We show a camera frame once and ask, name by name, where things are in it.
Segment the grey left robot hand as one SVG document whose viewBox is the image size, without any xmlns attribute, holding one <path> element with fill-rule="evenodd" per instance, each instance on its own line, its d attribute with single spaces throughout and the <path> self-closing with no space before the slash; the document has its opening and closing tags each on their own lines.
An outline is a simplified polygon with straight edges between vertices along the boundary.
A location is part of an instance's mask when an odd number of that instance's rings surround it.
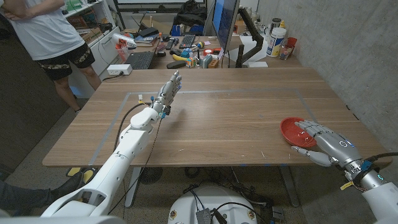
<svg viewBox="0 0 398 224">
<path fill-rule="evenodd" d="M 170 80 L 158 91 L 151 108 L 156 110 L 161 115 L 164 109 L 170 106 L 174 100 L 174 96 L 181 89 L 182 76 L 177 70 L 170 78 Z"/>
</svg>

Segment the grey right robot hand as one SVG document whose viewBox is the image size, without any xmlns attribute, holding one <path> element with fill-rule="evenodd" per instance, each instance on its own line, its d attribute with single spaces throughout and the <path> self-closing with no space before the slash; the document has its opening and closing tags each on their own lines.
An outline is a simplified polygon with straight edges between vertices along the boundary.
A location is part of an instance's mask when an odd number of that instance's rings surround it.
<svg viewBox="0 0 398 224">
<path fill-rule="evenodd" d="M 311 161 L 323 167 L 338 164 L 349 173 L 349 180 L 355 178 L 361 180 L 368 174 L 368 170 L 365 171 L 361 168 L 363 157 L 344 136 L 314 121 L 298 121 L 295 122 L 295 125 L 311 135 L 323 152 L 309 151 L 298 146 L 292 146 L 293 150 L 307 156 Z"/>
</svg>

